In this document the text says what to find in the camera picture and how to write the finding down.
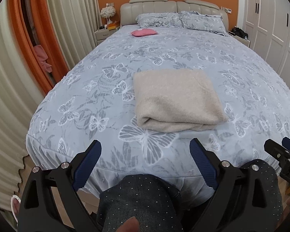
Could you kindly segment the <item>person's left hand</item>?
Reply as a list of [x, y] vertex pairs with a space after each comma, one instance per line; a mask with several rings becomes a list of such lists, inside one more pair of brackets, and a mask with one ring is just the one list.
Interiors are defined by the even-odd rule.
[[139, 221], [133, 216], [127, 219], [116, 232], [139, 232]]

